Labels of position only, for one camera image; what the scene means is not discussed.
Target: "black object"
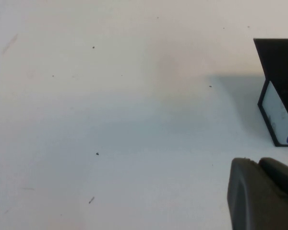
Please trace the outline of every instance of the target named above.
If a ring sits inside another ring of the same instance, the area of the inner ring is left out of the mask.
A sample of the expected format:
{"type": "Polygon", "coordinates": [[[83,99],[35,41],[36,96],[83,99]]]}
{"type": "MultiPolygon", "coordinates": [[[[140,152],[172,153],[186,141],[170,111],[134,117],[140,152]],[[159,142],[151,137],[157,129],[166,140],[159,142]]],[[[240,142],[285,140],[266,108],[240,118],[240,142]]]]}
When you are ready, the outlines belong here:
{"type": "Polygon", "coordinates": [[[288,147],[287,143],[279,143],[274,125],[263,108],[263,100],[269,83],[272,83],[288,114],[288,39],[254,39],[255,46],[264,70],[265,83],[258,106],[263,115],[275,146],[288,147]]]}
{"type": "Polygon", "coordinates": [[[288,166],[235,158],[227,200],[234,230],[288,230],[288,166]]]}

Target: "white panel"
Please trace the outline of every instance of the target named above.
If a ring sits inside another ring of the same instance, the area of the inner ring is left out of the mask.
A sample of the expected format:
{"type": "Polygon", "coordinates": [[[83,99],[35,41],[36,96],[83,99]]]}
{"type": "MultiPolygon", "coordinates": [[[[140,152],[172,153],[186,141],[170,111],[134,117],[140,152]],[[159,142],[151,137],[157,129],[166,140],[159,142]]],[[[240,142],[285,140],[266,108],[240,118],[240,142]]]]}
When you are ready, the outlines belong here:
{"type": "Polygon", "coordinates": [[[263,108],[269,118],[278,142],[287,145],[288,112],[271,82],[269,82],[264,96],[263,108]]]}

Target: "small dark speck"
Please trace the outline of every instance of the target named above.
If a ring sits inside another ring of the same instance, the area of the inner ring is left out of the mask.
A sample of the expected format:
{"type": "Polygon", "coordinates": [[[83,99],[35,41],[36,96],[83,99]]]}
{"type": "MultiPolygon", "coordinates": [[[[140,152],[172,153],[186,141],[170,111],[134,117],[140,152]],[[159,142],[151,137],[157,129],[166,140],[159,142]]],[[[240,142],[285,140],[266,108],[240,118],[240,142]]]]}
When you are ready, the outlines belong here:
{"type": "Polygon", "coordinates": [[[88,203],[90,204],[94,199],[95,199],[95,197],[93,197],[93,198],[90,200],[90,202],[88,202],[88,203]]]}

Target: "white table surface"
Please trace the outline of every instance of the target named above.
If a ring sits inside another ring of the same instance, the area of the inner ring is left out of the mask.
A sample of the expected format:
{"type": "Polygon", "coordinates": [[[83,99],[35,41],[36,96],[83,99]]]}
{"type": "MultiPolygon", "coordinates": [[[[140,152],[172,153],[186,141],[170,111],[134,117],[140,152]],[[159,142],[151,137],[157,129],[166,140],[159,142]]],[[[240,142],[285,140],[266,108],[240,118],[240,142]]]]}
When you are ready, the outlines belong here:
{"type": "Polygon", "coordinates": [[[231,160],[288,164],[254,37],[288,0],[0,0],[0,230],[231,229],[231,160]]]}

